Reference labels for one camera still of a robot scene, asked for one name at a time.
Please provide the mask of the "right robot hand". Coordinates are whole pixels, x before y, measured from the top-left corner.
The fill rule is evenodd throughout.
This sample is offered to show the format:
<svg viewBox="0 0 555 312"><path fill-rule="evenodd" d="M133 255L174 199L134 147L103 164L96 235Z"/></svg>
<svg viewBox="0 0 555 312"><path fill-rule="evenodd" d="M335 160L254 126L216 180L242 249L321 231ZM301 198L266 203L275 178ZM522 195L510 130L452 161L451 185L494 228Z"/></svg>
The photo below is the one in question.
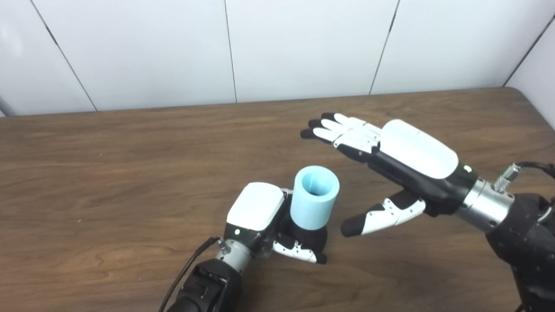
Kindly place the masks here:
<svg viewBox="0 0 555 312"><path fill-rule="evenodd" d="M329 144L401 187L365 213L343 221L344 237L400 225L423 213L453 215L478 180L452 149L401 119L377 127L339 113L323 113L308 122L300 137Z"/></svg>

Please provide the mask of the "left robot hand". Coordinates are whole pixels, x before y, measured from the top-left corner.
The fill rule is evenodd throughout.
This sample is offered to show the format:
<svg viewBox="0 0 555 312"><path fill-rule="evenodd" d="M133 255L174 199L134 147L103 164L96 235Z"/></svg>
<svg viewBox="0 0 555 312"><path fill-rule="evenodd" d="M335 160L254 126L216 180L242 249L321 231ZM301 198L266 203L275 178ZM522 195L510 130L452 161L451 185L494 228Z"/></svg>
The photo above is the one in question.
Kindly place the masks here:
<svg viewBox="0 0 555 312"><path fill-rule="evenodd" d="M267 182L250 182L228 212L224 235L216 256L241 272L250 260L272 252L301 261L326 264L327 256L308 247L286 229L293 223L293 190Z"/></svg>

